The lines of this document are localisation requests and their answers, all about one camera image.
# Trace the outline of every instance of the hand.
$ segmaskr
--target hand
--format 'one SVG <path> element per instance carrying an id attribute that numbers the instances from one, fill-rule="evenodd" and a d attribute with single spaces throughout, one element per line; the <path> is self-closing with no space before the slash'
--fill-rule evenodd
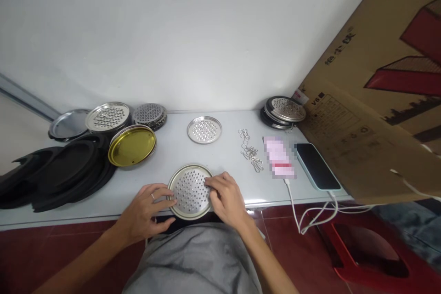
<path id="1" fill-rule="evenodd" d="M 163 223 L 156 224 L 152 216 L 162 209 L 176 204 L 176 200 L 165 200 L 154 203 L 161 196 L 172 196 L 173 192 L 165 184 L 149 184 L 141 188 L 130 205 L 124 210 L 116 224 L 108 231 L 118 238 L 124 246 L 148 239 L 166 231 L 176 218 L 171 217 Z"/>
<path id="2" fill-rule="evenodd" d="M 251 217 L 245 209 L 245 202 L 239 186 L 228 172 L 205 178 L 205 185 L 214 188 L 210 192 L 211 204 L 216 215 L 237 231 L 244 227 Z"/>

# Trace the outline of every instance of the cardboard box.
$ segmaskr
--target cardboard box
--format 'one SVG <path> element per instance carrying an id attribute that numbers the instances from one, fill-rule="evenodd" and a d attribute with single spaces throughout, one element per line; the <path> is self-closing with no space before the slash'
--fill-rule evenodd
<path id="1" fill-rule="evenodd" d="M 300 129 L 356 201 L 423 198 L 390 169 L 441 196 L 441 0 L 363 0 L 299 89 Z"/>

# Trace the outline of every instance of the red plastic stool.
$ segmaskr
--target red plastic stool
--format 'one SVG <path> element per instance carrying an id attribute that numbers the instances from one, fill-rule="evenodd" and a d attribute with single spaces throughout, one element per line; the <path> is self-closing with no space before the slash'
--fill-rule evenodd
<path id="1" fill-rule="evenodd" d="M 407 277 L 393 277 L 377 270 L 360 267 L 352 258 L 336 226 L 362 227 L 374 231 L 385 239 L 400 257 L 408 270 Z M 379 291 L 392 294 L 432 294 L 441 293 L 441 277 L 406 244 L 395 232 L 372 213 L 347 215 L 338 213 L 328 223 L 320 225 L 337 251 L 342 267 L 334 267 L 338 276 L 347 282 L 359 283 Z"/>

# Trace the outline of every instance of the red graphic on box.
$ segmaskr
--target red graphic on box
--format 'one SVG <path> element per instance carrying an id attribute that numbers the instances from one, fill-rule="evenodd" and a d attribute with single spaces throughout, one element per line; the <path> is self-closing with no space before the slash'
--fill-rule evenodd
<path id="1" fill-rule="evenodd" d="M 441 0 L 422 7 L 400 39 L 425 56 L 377 69 L 365 88 L 441 96 Z"/>

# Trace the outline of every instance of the white cable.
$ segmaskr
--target white cable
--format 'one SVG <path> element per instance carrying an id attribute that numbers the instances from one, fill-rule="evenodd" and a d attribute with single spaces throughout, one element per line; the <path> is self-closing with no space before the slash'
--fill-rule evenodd
<path id="1" fill-rule="evenodd" d="M 417 190 L 415 187 L 413 187 L 411 184 L 409 184 L 408 181 L 402 175 L 400 175 L 400 173 L 398 173 L 398 171 L 395 171 L 393 169 L 390 169 L 389 171 L 394 173 L 394 174 L 396 174 L 397 176 L 401 177 L 403 179 L 404 185 L 406 185 L 412 192 L 414 192 L 416 194 L 419 194 L 421 196 L 425 196 L 425 197 L 428 197 L 428 198 L 433 198 L 433 199 L 441 202 L 441 198 L 440 197 L 433 196 L 433 195 L 430 195 L 430 194 L 425 194 L 425 193 L 422 193 L 419 190 Z"/>
<path id="2" fill-rule="evenodd" d="M 291 188 L 289 187 L 289 179 L 284 179 L 283 182 L 286 184 L 286 187 L 288 187 L 288 193 L 289 193 L 289 198 L 291 199 L 291 207 L 293 207 L 295 223 L 297 225 L 297 230 L 300 233 L 300 226 L 299 226 L 299 222 L 297 221 L 297 216 L 295 214 L 295 209 L 294 209 L 293 195 L 291 194 Z"/>
<path id="3" fill-rule="evenodd" d="M 325 220 L 323 220 L 323 221 L 320 221 L 320 222 L 317 222 L 317 223 L 313 223 L 313 221 L 315 220 L 315 218 L 314 218 L 314 219 L 309 223 L 308 226 L 304 227 L 304 228 L 300 231 L 301 234 L 305 234 L 306 231 L 307 231 L 310 227 L 312 227 L 312 226 L 317 226 L 317 225 L 320 225 L 320 224 L 324 224 L 324 223 L 329 222 L 331 219 L 333 219 L 333 218 L 337 215 L 337 213 L 338 213 L 338 211 L 339 211 L 339 203 L 337 202 L 337 198 L 335 197 L 335 195 L 334 195 L 334 193 L 333 193 L 332 191 L 328 191 L 328 194 L 330 195 L 330 197 L 332 198 L 332 200 L 334 200 L 334 202 L 335 202 L 335 209 L 334 209 L 333 214 L 332 214 L 331 216 L 329 216 L 327 219 L 325 219 Z"/>
<path id="4" fill-rule="evenodd" d="M 377 204 L 370 204 L 370 205 L 356 205 L 356 206 L 350 206 L 350 207 L 339 207 L 338 202 L 337 202 L 337 198 L 335 197 L 334 193 L 331 191 L 328 191 L 328 194 L 330 195 L 331 199 L 334 201 L 334 204 L 332 204 L 333 208 L 326 208 L 327 205 L 329 204 L 329 202 L 326 202 L 325 205 L 322 208 L 309 208 L 307 209 L 301 219 L 300 222 L 297 220 L 297 215 L 295 213 L 295 208 L 294 208 L 294 201 L 293 201 L 293 195 L 291 193 L 291 187 L 290 187 L 290 182 L 289 179 L 284 179 L 283 180 L 284 183 L 286 184 L 287 188 L 288 188 L 288 193 L 289 193 L 289 198 L 291 200 L 291 207 L 293 208 L 293 214 L 294 214 L 294 220 L 295 220 L 295 224 L 297 226 L 297 230 L 299 231 L 300 234 L 304 235 L 306 233 L 306 231 L 308 231 L 308 229 L 312 226 L 316 226 L 316 225 L 320 225 L 320 224 L 324 224 L 328 221 L 330 221 L 331 219 L 333 219 L 338 212 L 342 212 L 345 214 L 361 214 L 367 211 L 370 211 L 373 207 L 375 207 Z M 347 209 L 361 209 L 360 211 L 354 211 L 354 212 L 346 212 L 343 210 L 347 210 Z M 311 220 L 311 222 L 304 227 L 303 229 L 301 228 L 302 222 L 304 217 L 306 216 L 306 214 L 311 211 L 311 210 L 320 210 L 318 212 L 318 214 Z M 317 218 L 323 213 L 323 211 L 325 210 L 333 210 L 334 213 L 328 217 L 327 219 L 320 221 L 320 222 L 316 222 Z"/>

